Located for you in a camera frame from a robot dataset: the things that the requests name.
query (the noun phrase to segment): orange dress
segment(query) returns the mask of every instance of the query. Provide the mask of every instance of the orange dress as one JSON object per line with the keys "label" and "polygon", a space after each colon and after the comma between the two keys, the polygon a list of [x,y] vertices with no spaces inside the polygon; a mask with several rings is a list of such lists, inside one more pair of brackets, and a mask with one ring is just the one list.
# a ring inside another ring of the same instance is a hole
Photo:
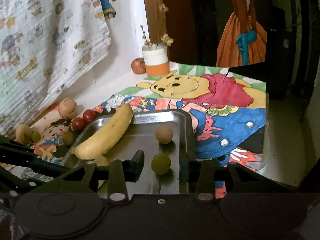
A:
{"label": "orange dress", "polygon": [[234,12],[230,16],[222,34],[218,51],[217,67],[242,66],[242,54],[236,40],[239,35],[254,29],[257,39],[248,45],[249,64],[263,62],[266,56],[267,32],[256,20],[253,0],[248,9],[247,0],[232,0]]}

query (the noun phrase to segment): metal tray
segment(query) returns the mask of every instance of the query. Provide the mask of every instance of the metal tray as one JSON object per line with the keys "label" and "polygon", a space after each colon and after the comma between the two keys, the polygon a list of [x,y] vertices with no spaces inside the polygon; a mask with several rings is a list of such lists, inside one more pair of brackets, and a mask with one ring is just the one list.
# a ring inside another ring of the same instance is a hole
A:
{"label": "metal tray", "polygon": [[[93,135],[112,116],[98,118],[76,139],[75,147]],[[161,125],[168,125],[173,131],[172,142],[160,144],[155,138],[155,131]],[[187,168],[188,160],[195,160],[194,135],[191,117],[181,110],[162,110],[154,112],[134,113],[132,123],[121,140],[107,153],[110,162],[116,159],[128,160],[138,151],[145,153],[145,164],[137,182],[126,182],[129,197],[132,194],[180,194],[188,192],[187,182],[180,179],[182,169]],[[171,159],[171,171],[157,176],[151,170],[154,155],[166,152]],[[84,161],[68,152],[62,165],[76,167]],[[108,182],[98,190],[100,197],[107,197]]]}

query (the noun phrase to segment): orange and white cup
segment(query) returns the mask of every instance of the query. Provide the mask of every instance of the orange and white cup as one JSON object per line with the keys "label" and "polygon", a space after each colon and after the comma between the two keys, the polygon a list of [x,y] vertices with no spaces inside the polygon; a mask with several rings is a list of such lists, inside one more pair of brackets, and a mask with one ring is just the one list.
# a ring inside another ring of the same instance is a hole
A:
{"label": "orange and white cup", "polygon": [[169,61],[167,46],[164,44],[153,44],[142,47],[142,55],[149,77],[164,76],[169,73]]}

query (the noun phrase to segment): cherry tomato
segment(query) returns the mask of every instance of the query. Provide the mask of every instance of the cherry tomato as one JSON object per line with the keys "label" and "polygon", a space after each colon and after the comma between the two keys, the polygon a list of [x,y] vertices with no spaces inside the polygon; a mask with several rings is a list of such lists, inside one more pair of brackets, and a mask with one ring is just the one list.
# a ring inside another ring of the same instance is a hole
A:
{"label": "cherry tomato", "polygon": [[89,122],[92,122],[94,119],[96,119],[96,113],[95,111],[91,110],[91,109],[88,109],[88,110],[85,110],[84,113],[83,113],[83,120],[84,120],[84,123],[89,123]]}
{"label": "cherry tomato", "polygon": [[72,120],[71,125],[75,131],[81,131],[84,128],[84,120],[81,117],[77,117]]}

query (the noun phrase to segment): grape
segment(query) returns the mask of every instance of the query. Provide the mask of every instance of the grape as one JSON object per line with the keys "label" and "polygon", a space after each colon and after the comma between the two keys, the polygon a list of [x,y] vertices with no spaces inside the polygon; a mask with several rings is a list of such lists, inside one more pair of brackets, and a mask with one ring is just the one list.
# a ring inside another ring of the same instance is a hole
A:
{"label": "grape", "polygon": [[41,140],[41,134],[38,131],[33,131],[31,139],[34,143],[37,143]]}
{"label": "grape", "polygon": [[165,153],[158,153],[151,162],[151,169],[157,175],[164,175],[168,173],[171,166],[171,160]]}

